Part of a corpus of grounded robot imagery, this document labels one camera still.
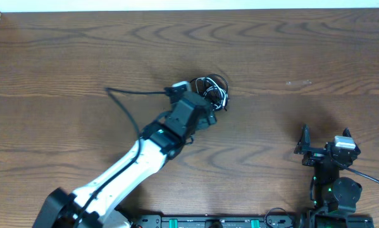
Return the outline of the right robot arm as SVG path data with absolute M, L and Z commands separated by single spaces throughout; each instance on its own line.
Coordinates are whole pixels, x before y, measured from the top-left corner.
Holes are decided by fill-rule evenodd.
M 340 171 L 349 168 L 361 153 L 349 130 L 323 148 L 314 148 L 309 127 L 304 125 L 294 153 L 303 156 L 302 165 L 314 168 L 309 187 L 314 207 L 301 212 L 295 226 L 347 227 L 362 192 L 359 183 L 340 176 Z

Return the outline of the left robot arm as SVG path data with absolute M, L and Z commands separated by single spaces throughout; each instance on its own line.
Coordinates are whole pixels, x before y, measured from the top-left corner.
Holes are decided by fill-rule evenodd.
M 192 143 L 196 131 L 216 123 L 212 103 L 199 94 L 185 91 L 172 100 L 172 109 L 139 131 L 130 151 L 99 177 L 70 194 L 55 189 L 33 226 L 104 227 L 114 209 L 142 181 Z

